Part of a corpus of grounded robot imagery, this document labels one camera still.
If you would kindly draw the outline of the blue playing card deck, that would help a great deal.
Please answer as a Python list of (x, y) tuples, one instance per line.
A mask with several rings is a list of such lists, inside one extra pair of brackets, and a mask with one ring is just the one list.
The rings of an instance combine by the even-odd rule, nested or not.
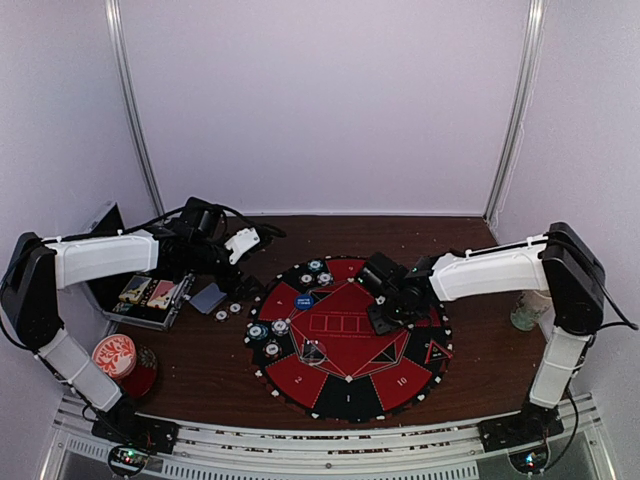
[(216, 283), (210, 283), (203, 288), (200, 292), (193, 295), (189, 303), (199, 313), (207, 315), (210, 314), (223, 300), (225, 300), (227, 294), (223, 292)]

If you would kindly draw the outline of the triangular all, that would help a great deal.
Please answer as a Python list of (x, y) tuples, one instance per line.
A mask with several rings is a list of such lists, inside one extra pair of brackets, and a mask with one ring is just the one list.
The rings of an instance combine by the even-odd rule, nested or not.
[(435, 341), (431, 341), (427, 347), (427, 353), (425, 357), (425, 363), (430, 364), (437, 361), (450, 360), (451, 352), (439, 345)]

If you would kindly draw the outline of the red black chip stack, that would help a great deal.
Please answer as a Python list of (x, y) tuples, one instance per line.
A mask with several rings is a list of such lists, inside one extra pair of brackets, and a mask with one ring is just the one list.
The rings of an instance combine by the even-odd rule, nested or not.
[(215, 319), (218, 322), (226, 322), (229, 319), (229, 313), (227, 311), (221, 310), (215, 314)]

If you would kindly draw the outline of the white chips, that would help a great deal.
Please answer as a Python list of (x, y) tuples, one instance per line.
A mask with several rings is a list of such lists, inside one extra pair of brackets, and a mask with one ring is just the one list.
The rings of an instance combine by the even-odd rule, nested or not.
[(286, 320), (278, 319), (272, 323), (271, 330), (276, 337), (289, 334), (290, 324)]
[(321, 272), (317, 276), (317, 282), (321, 286), (330, 285), (333, 282), (333, 276), (329, 272)]

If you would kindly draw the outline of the green chips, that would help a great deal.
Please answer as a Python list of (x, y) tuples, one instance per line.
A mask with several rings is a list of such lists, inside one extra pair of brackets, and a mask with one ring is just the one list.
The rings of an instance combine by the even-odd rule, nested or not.
[(319, 259), (311, 260), (307, 263), (307, 268), (310, 272), (318, 272), (323, 269), (323, 261)]
[(268, 328), (262, 324), (252, 324), (247, 329), (247, 336), (251, 341), (261, 341), (268, 336)]

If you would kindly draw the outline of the red black chips seat five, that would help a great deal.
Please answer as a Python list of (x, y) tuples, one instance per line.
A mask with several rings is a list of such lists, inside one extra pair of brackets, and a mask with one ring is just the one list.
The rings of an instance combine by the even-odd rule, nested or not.
[(300, 276), (299, 281), (303, 285), (310, 285), (314, 281), (314, 276), (311, 274), (303, 274)]

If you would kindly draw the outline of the blue small blind button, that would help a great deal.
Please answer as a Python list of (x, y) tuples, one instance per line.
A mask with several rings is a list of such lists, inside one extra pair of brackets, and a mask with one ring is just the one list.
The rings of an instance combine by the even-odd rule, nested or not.
[(316, 303), (312, 294), (300, 294), (294, 299), (294, 308), (298, 311), (309, 311)]

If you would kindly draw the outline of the red black chips seat three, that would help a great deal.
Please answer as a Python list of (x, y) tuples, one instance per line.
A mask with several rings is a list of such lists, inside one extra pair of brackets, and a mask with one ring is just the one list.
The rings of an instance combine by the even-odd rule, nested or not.
[(277, 341), (269, 341), (265, 344), (263, 353), (268, 359), (276, 359), (282, 354), (282, 347)]

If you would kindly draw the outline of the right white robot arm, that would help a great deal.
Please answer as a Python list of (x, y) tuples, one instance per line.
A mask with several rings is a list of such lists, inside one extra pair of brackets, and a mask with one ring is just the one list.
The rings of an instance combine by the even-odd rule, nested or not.
[(460, 298), (513, 291), (546, 291), (554, 327), (529, 389), (530, 404), (513, 419), (519, 440), (535, 440), (551, 424), (555, 408), (580, 359), (597, 333), (607, 328), (604, 310), (618, 325), (636, 329), (605, 286), (606, 274), (581, 237), (566, 223), (510, 245), (423, 257), (406, 268), (377, 252), (356, 282), (374, 299), (367, 314), (379, 335), (407, 327), (431, 309)]

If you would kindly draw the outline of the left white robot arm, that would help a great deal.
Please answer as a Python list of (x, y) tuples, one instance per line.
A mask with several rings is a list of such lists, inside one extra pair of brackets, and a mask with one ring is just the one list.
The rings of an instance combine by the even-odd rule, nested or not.
[(66, 237), (21, 234), (1, 279), (1, 330), (15, 347), (39, 359), (94, 409), (107, 412), (106, 429), (123, 444), (144, 433), (138, 415), (120, 405), (125, 394), (68, 332), (60, 292), (111, 277), (163, 273), (179, 281), (211, 275), (231, 297), (246, 298), (259, 283), (240, 263), (283, 236), (226, 205), (191, 197), (179, 208), (137, 226)]

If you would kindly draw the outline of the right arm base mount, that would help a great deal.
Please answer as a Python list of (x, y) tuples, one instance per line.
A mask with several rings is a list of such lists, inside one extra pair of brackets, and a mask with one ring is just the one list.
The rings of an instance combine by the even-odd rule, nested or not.
[(519, 415), (481, 421), (478, 425), (485, 452), (510, 450), (528, 444), (541, 444), (550, 436), (564, 432), (561, 420), (543, 424), (540, 420), (523, 420)]

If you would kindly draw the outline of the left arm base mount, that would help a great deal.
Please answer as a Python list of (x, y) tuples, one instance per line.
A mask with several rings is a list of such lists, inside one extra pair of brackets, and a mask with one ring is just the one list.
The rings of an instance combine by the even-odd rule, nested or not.
[(171, 454), (179, 425), (173, 421), (147, 417), (137, 412), (129, 397), (122, 397), (111, 409), (92, 408), (96, 419), (93, 436), (143, 449), (153, 454)]

